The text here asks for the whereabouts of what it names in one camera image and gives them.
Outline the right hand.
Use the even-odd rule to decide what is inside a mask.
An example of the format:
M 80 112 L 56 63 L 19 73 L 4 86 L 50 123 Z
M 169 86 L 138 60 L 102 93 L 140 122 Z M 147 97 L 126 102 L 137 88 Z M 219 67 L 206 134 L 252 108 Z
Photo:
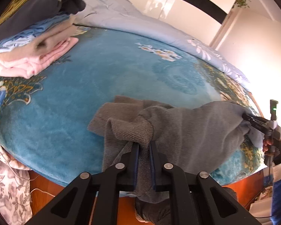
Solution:
M 263 147 L 262 150 L 265 153 L 265 155 L 274 155 L 275 153 L 275 147 L 273 138 L 265 137 L 263 139 Z

